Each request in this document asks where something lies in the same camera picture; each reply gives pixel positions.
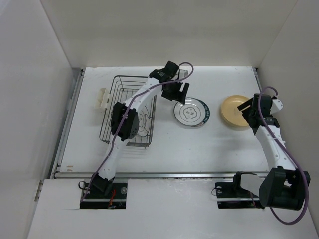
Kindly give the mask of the yellow plate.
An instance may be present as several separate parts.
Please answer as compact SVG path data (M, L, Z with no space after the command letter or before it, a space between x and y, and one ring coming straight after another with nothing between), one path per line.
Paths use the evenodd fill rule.
M248 101L249 98L242 95L232 95L227 97L220 106L222 118L227 124L234 127L248 127L248 123L243 118L238 106Z
M223 118L223 121L228 125L229 127L235 129L235 130L246 130L249 128L249 125L244 120L235 120L235 121L229 121L226 118Z

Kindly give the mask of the grey patterned plate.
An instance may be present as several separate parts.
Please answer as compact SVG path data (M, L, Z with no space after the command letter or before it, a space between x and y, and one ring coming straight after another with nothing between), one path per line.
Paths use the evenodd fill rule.
M198 126L206 116L204 105L195 98L186 98L185 103L177 102L173 108L173 113L178 122L185 126Z

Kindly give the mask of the white plate green rim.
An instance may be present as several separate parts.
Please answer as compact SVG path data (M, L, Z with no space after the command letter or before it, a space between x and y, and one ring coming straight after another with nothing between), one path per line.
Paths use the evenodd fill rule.
M204 120L201 123L196 125L196 127L203 126L204 124L206 124L208 122L208 120L210 118L210 109L209 109L208 105L204 101L202 101L200 99L198 99L198 101L201 102L201 104L204 106L205 117L204 117Z

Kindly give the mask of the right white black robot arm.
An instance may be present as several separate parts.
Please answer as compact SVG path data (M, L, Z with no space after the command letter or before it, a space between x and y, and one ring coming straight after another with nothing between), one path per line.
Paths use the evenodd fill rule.
M292 161L281 138L280 125L273 112L283 107L277 97L254 94L238 106L266 157L269 173L262 179L250 172L237 172L231 183L236 196L247 192L259 198L262 207L298 211L306 198L310 175Z

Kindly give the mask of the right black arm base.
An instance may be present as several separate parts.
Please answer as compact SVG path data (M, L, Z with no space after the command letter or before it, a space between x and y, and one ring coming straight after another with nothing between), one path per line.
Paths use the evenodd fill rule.
M231 182L217 182L216 193L220 209L265 209L259 191L264 178L251 172L237 172Z

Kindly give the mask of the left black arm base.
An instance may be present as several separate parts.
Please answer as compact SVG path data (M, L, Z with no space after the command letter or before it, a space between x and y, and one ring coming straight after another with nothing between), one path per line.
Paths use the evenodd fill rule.
M115 182L107 195L94 186L90 186L83 201L80 201L80 209L126 209L127 182Z

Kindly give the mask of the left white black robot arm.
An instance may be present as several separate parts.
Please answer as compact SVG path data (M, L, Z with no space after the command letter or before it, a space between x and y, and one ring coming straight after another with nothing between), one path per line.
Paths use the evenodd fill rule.
M139 130L139 113L151 99L161 93L170 100L185 103L189 83L182 83L194 71L189 62L179 65L168 61L161 69L153 70L142 87L123 103L113 106L111 118L110 144L105 158L92 175L83 197L94 189L98 196L110 195L116 168L128 141L134 138Z

